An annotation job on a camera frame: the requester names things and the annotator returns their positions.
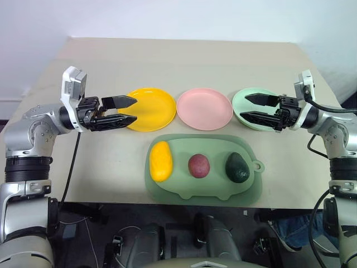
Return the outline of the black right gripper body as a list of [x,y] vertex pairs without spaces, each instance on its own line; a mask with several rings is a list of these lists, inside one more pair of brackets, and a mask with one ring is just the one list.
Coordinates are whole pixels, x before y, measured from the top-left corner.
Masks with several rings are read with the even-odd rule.
[[293,126],[299,115],[301,108],[297,98],[288,97],[288,96],[279,96],[279,108],[275,112],[275,116],[278,117],[279,121],[274,127],[276,131],[282,131],[287,127]]

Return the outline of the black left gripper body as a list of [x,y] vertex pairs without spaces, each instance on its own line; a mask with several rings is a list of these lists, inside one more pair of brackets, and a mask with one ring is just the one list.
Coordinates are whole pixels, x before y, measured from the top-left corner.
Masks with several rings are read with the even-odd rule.
[[98,97],[85,97],[79,102],[78,107],[76,108],[76,114],[79,124],[84,127],[85,130],[103,130],[97,122],[99,104]]

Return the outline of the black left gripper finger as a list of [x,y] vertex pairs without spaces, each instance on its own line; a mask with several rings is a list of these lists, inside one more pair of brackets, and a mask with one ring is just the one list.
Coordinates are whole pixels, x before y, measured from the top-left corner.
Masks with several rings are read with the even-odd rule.
[[136,116],[126,114],[111,114],[104,117],[95,117],[90,120],[91,131],[107,131],[125,128],[137,120]]
[[135,98],[126,95],[102,98],[102,106],[104,109],[128,108],[135,103],[137,103],[137,100]]

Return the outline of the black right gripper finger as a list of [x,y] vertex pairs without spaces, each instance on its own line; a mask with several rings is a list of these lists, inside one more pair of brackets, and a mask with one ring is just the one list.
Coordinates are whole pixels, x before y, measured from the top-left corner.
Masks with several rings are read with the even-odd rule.
[[279,103],[279,96],[262,93],[246,95],[245,99],[259,106],[276,107]]
[[252,111],[240,113],[240,116],[250,123],[271,127],[273,129],[276,129],[281,125],[281,119],[279,116],[267,113]]

